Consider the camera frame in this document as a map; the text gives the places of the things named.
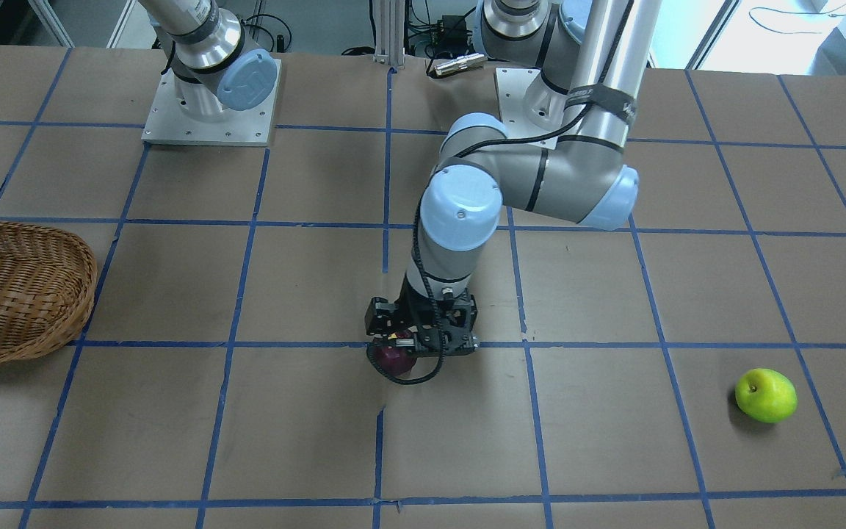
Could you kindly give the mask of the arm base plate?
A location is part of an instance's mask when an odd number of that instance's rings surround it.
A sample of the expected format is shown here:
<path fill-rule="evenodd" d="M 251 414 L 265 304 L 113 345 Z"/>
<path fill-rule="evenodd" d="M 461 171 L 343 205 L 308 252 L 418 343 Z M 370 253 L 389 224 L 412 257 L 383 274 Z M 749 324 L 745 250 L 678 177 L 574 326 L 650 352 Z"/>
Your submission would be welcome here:
<path fill-rule="evenodd" d="M 500 121 L 508 137 L 540 137 L 560 129 L 567 96 L 548 87 L 541 69 L 496 69 Z"/>
<path fill-rule="evenodd" d="M 252 109 L 222 105 L 202 84 L 188 83 L 174 71 L 162 75 L 142 132 L 142 140 L 167 146 L 268 147 L 280 80 Z"/>

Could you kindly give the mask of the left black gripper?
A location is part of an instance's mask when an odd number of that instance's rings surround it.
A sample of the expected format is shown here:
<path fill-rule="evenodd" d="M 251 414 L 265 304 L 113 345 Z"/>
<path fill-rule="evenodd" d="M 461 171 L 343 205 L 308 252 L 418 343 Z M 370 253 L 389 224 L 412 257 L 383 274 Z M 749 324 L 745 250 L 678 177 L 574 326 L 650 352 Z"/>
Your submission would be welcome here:
<path fill-rule="evenodd" d="M 403 284 L 393 303 L 381 297 L 369 302 L 367 355 L 380 357 L 386 350 L 414 358 L 469 355 L 480 347 L 474 334 L 477 315 L 476 298 L 467 289 L 455 298 L 432 301 Z"/>

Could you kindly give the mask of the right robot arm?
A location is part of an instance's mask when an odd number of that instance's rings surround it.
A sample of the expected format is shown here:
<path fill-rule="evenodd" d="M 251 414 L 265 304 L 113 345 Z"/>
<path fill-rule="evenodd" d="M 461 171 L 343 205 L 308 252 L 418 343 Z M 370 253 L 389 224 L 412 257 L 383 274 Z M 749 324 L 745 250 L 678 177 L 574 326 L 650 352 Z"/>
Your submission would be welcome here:
<path fill-rule="evenodd" d="M 246 111 L 272 95 L 280 66 L 215 1 L 142 1 L 171 66 L 198 81 L 226 108 Z"/>

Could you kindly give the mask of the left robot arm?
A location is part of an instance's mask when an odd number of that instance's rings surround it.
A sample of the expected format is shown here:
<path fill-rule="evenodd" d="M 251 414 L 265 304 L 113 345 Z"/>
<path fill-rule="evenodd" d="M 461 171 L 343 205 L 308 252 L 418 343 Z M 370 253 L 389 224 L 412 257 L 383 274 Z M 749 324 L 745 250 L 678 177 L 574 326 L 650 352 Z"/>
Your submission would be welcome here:
<path fill-rule="evenodd" d="M 660 2 L 481 1 L 476 11 L 480 53 L 537 70 L 524 104 L 541 132 L 485 113 L 452 124 L 416 207 L 402 291 L 367 308 L 374 359 L 474 351 L 468 284 L 504 207 L 614 230 L 637 201 L 623 153 Z"/>

